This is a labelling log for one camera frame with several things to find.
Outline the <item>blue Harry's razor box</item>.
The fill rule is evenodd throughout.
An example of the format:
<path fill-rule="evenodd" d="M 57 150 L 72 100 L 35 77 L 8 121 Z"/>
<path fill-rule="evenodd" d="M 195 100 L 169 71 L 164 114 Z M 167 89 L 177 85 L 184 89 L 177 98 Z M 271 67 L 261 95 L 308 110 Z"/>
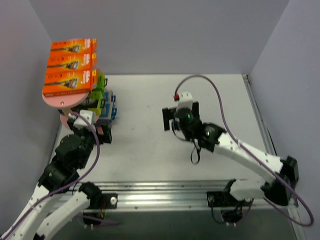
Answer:
<path fill-rule="evenodd" d="M 107 105 L 115 106 L 116 98 L 117 97 L 112 90 L 106 90 L 104 92 L 104 105 L 103 106 L 104 107 L 106 107 Z"/>

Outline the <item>black green Gillette Labs box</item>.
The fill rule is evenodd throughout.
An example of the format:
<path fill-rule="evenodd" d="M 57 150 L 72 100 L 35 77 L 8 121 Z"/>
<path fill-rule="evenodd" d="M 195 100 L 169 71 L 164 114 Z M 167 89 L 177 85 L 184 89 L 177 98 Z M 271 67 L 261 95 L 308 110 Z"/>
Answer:
<path fill-rule="evenodd" d="M 104 91 L 108 84 L 108 79 L 103 72 L 98 71 L 96 74 L 95 91 Z"/>

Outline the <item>orange Gillette Fusion box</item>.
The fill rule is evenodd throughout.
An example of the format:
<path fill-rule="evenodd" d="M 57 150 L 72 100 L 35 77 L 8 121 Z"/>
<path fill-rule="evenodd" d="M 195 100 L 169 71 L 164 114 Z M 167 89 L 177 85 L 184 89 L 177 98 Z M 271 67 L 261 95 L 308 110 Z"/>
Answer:
<path fill-rule="evenodd" d="M 97 54 L 81 53 L 71 55 L 50 56 L 46 70 L 48 73 L 81 71 L 95 69 L 97 65 Z"/>
<path fill-rule="evenodd" d="M 97 70 L 73 70 L 48 73 L 42 94 L 49 97 L 90 93 L 97 86 Z"/>

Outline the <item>orange Gillette Fusion5 razor box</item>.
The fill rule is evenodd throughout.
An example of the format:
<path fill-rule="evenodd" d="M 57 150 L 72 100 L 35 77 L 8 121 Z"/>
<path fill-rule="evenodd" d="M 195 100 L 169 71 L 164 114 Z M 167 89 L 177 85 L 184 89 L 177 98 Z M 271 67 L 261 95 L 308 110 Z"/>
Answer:
<path fill-rule="evenodd" d="M 97 50 L 96 38 L 76 38 L 52 42 L 50 53 L 53 55 L 91 54 Z"/>

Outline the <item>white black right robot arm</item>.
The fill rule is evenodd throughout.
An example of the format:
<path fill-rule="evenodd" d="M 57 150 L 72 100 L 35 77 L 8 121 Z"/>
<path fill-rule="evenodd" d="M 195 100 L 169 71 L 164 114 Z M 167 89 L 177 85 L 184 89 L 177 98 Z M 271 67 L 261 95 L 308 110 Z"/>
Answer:
<path fill-rule="evenodd" d="M 205 149 L 225 156 L 260 176 L 261 186 L 250 180 L 231 179 L 222 193 L 223 203 L 234 206 L 246 199 L 267 199 L 273 204 L 287 206 L 292 190 L 299 181 L 298 162 L 287 156 L 282 158 L 261 151 L 245 142 L 234 140 L 223 127 L 212 122 L 202 122 L 197 101 L 181 108 L 162 109 L 165 131 L 181 131 L 182 141 L 194 145 L 200 153 Z"/>

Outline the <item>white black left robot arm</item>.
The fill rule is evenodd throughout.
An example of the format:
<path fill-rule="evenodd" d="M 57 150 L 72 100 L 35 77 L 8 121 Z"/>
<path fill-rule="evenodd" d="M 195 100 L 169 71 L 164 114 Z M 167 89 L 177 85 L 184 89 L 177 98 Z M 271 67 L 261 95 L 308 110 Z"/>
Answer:
<path fill-rule="evenodd" d="M 1 235 L 2 240 L 48 240 L 81 210 L 95 210 L 100 206 L 101 190 L 94 183 L 85 182 L 70 200 L 51 212 L 70 187 L 84 178 L 78 170 L 85 168 L 94 146 L 112 142 L 108 125 L 73 126 L 71 129 L 73 133 L 60 140 L 27 205 Z"/>

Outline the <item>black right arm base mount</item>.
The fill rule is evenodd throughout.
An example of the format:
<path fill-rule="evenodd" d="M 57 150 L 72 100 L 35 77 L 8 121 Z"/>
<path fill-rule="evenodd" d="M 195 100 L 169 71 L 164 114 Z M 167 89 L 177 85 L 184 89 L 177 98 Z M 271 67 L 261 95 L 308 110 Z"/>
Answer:
<path fill-rule="evenodd" d="M 223 190 L 207 191 L 207 205 L 211 208 L 249 207 L 250 201 L 237 200 L 231 194 L 231 186 L 236 179 L 228 181 Z"/>

